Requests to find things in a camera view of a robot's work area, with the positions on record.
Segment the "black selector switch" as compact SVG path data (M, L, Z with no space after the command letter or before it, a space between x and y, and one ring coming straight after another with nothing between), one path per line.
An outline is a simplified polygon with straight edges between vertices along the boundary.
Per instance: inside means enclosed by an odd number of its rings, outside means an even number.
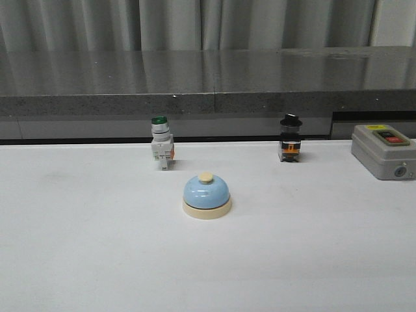
M280 120L279 159L281 162L297 162L300 155L300 128L302 121L295 114L286 114Z

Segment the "grey curtain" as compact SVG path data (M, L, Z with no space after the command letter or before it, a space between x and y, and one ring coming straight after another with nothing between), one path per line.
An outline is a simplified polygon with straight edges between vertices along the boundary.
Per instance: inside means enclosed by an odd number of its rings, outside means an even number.
M414 1L1 2L4 52L414 45Z

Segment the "blue call bell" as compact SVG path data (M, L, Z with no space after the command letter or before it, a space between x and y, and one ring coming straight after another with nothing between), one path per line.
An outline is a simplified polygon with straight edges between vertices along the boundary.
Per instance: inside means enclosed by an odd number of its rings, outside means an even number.
M228 184L217 175L202 172L185 184L182 206L187 215L199 220L223 217L232 208Z

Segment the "green pushbutton switch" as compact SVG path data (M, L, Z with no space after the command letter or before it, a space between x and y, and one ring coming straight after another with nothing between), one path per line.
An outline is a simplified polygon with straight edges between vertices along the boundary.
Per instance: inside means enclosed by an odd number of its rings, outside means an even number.
M168 118L156 116L151 119L151 151L155 161L158 161L162 170L167 170L170 161L175 156L174 137L170 132Z

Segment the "grey on-off switch box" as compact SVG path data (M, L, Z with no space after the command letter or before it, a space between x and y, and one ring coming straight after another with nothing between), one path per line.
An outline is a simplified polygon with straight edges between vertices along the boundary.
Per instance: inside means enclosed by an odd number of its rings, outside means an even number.
M355 125L351 152L379 180L415 179L415 141L390 125Z

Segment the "grey granite counter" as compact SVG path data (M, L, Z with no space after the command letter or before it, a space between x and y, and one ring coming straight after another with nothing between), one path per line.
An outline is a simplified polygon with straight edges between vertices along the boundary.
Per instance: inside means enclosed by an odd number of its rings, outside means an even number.
M2 140L150 137L274 140L293 113L306 138L349 138L356 124L415 136L415 50L57 51L1 55Z

